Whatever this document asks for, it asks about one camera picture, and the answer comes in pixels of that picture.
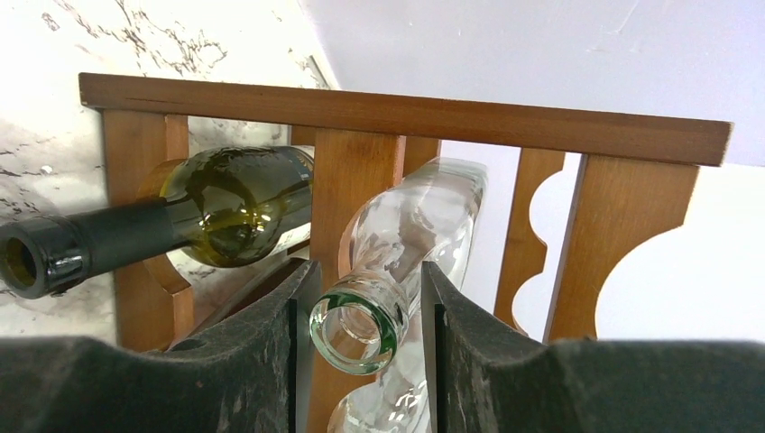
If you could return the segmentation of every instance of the wine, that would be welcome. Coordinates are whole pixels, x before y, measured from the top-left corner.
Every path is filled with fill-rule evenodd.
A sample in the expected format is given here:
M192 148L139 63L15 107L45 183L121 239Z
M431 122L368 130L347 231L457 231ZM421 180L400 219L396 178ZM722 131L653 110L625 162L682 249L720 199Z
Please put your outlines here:
M309 238L313 148L212 149L162 169L157 198L1 226L0 277L35 299L178 248L237 267Z

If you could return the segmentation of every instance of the marble wall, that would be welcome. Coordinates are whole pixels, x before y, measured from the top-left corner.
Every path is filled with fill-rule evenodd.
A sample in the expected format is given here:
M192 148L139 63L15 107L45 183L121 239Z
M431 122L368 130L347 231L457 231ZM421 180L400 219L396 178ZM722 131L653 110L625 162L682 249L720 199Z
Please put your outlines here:
M302 88L326 85L322 54L291 0L6 0L0 3L0 224L106 206L100 115L79 103L79 72ZM189 119L191 152L284 144L284 125ZM253 270L224 272L182 254L198 312ZM115 341L109 275L57 298L18 299L0 286L0 335L88 334Z

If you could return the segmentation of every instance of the wooden slat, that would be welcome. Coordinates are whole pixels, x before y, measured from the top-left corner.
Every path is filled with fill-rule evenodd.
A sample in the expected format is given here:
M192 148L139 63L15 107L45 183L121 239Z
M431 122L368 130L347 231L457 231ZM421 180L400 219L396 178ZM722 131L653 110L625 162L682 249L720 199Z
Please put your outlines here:
M441 141L437 138L407 137L404 153L404 176L409 176L441 153Z
M502 272L494 304L494 315L521 332L523 330L512 314L512 302L523 283L542 272L548 251L547 245L531 227L531 200L542 182L563 169L565 158L564 152L521 150L504 244Z
M682 226L698 167L583 157L571 204L546 341L595 336L608 274L633 248Z
M290 144L293 146L312 146L316 142L316 128L309 126L290 126Z
M160 163L189 156L186 116L129 111L104 112L106 177L112 205L132 203ZM115 271L115 309L120 345L135 351L164 349L194 326L194 294L166 256Z
M319 130L316 139L312 260L321 262L324 290L341 276L338 252L354 215L370 198L401 181L404 140L392 135ZM332 410L370 376L351 376L317 355L311 392L309 431L325 433Z
M82 105L719 165L726 122L82 73Z

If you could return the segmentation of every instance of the clear glass bottle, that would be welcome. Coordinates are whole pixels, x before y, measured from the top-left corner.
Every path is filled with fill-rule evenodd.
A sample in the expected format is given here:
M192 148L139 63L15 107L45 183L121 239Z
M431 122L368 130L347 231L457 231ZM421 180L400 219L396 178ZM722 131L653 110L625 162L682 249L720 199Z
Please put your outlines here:
M0 226L0 277L34 299L178 248L238 267L309 237L313 148L211 149L158 171L157 198Z
M437 263L461 287L485 188L485 166L436 158L365 205L352 271L321 297L310 330L336 368L378 374L340 402L328 431L426 431L420 266Z

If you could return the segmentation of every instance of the bottle opening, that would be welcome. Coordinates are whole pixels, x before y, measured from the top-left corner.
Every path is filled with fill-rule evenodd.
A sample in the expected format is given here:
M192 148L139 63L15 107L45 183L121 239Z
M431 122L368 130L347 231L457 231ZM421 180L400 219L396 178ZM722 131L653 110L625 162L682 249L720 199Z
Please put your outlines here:
M5 243L5 266L22 285L31 287L37 280L37 265L32 252L16 238Z
M311 312L310 329L322 356L346 373L375 373L396 351L390 319L355 294L325 295Z

